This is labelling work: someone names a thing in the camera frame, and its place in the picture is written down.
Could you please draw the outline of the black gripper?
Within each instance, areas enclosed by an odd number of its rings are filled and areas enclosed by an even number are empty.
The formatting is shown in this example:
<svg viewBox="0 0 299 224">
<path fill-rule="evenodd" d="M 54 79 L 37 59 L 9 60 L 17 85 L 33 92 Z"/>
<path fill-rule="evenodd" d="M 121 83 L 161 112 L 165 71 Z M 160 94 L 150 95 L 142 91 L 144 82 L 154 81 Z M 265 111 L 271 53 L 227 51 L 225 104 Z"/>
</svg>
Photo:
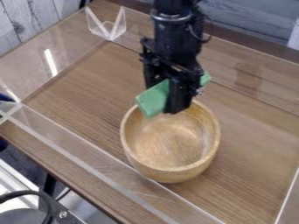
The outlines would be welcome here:
<svg viewBox="0 0 299 224">
<path fill-rule="evenodd" d="M 153 37 L 142 37 L 141 61 L 144 84 L 150 88 L 166 79 L 166 75 L 182 72 L 169 79 L 168 94 L 162 112 L 174 115 L 192 103 L 201 87 L 202 72 L 196 60 L 201 52 L 204 14 L 198 10 L 152 10 Z"/>
</svg>

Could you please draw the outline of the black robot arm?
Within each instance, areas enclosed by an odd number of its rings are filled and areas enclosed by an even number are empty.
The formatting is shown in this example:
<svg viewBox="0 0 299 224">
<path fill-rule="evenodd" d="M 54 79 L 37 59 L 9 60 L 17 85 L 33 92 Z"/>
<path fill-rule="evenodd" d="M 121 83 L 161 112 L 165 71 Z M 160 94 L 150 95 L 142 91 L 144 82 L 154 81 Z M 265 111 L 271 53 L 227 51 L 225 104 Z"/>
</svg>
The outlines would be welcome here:
<svg viewBox="0 0 299 224">
<path fill-rule="evenodd" d="M 145 91 L 134 98 L 144 115 L 177 114 L 204 86 L 200 0 L 153 0 L 153 37 L 140 39 Z"/>
</svg>

